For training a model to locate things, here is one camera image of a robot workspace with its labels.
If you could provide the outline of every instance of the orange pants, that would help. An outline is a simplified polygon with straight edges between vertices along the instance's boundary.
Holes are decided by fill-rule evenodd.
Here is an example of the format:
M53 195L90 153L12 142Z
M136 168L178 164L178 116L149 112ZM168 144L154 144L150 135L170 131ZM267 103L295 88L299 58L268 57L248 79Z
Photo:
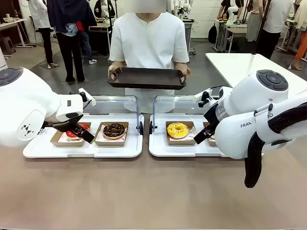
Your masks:
M303 32L301 36L301 45L299 46L295 59L296 60L302 59L306 50L307 50L307 32Z

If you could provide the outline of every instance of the navy jacket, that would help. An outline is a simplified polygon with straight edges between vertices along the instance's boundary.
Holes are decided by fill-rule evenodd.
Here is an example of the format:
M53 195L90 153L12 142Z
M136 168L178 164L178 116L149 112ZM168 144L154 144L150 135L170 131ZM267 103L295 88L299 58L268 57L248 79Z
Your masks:
M86 22L97 25L90 4L86 0L47 0L50 25L57 32L66 33L67 23Z

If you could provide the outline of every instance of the person holding tray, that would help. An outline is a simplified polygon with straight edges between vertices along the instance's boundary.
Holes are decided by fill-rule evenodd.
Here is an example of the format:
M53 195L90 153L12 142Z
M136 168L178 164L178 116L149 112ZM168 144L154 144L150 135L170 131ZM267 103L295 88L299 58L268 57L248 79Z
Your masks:
M118 18L113 27L109 75L117 68L178 69L189 76L189 54L184 23L166 12L166 0L138 0L137 13ZM153 101L158 95L174 95L174 90L126 89L126 95L135 95L142 113L153 112ZM160 108L169 112L172 106Z

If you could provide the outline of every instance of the sneaker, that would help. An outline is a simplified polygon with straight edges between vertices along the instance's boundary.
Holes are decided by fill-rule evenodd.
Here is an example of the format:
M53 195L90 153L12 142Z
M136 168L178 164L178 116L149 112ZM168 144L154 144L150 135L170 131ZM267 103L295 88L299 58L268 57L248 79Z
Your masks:
M88 64L93 65L93 64L95 64L96 62L97 62L97 60L93 59L93 60L91 60L91 61L88 61Z

